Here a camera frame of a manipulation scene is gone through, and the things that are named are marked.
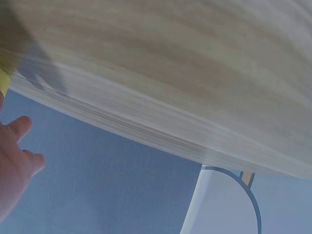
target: yellow object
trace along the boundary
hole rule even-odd
[[[3,96],[6,95],[10,82],[10,76],[0,68],[0,91],[3,93]]]

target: hand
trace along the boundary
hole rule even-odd
[[[0,92],[0,110],[3,99]],[[21,150],[18,146],[31,127],[31,119],[27,116],[8,125],[0,122],[0,222],[14,208],[32,176],[45,166],[43,155]]]

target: blue fabric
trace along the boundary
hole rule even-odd
[[[6,234],[178,234],[201,165],[9,91],[0,120],[33,120],[21,148],[47,167],[0,225]]]

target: blue line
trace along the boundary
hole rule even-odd
[[[221,172],[221,173],[224,173],[230,177],[232,177],[237,183],[239,183],[240,186],[242,186],[242,188],[245,190],[245,192],[247,193],[250,201],[252,202],[253,204],[253,208],[254,208],[254,211],[255,211],[255,216],[257,218],[257,224],[258,224],[258,234],[261,234],[261,215],[260,215],[260,210],[259,210],[259,206],[258,206],[258,203],[252,193],[252,191],[250,190],[250,187],[247,186],[237,175],[235,175],[233,172],[230,172],[226,169],[223,169],[223,168],[218,168],[218,167],[208,167],[208,166],[204,166],[204,167],[201,167],[202,170],[213,170],[213,171],[217,171],[217,172]]]
[[[253,181],[254,181],[254,176],[255,176],[255,173],[252,173],[252,177],[250,178],[249,183],[248,183],[248,188],[249,189],[252,187],[252,184],[253,184]]]

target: wooden board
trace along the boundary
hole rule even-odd
[[[13,90],[139,142],[208,165],[312,177],[311,9],[307,0],[2,0],[0,65]]]

